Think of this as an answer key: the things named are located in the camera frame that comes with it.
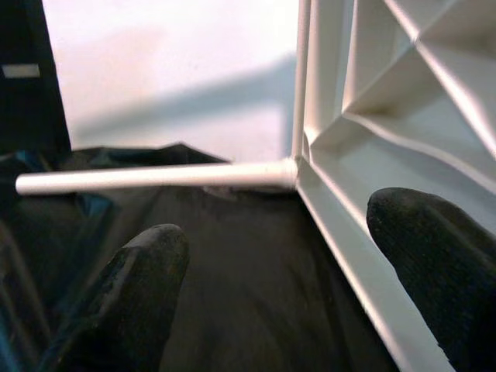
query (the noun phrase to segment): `black object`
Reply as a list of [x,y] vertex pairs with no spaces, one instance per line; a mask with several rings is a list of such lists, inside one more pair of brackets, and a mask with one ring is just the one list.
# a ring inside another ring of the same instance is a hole
[[[0,161],[0,176],[219,161],[182,145],[38,158]],[[26,323],[39,324],[39,317],[27,316],[32,306],[13,307],[0,336],[16,343],[0,343],[0,363],[10,355],[17,370],[32,370],[30,361],[36,365],[116,250],[163,223],[184,231],[190,263],[160,370],[396,370],[298,194],[172,186],[17,197],[0,205],[0,245],[5,254],[19,252],[26,267],[8,271],[6,298],[38,298],[49,328],[47,338],[32,342],[39,327]],[[27,282],[32,291],[15,290]],[[25,338],[10,319],[27,329]],[[21,341],[33,345],[31,360],[16,346]]]
[[496,238],[448,201],[404,188],[375,192],[367,224],[456,370],[496,370]]
[[0,67],[35,64],[40,76],[0,68],[0,153],[71,149],[41,0],[0,1]]
[[39,371],[157,370],[188,258],[186,238],[173,225],[127,243],[70,315]]

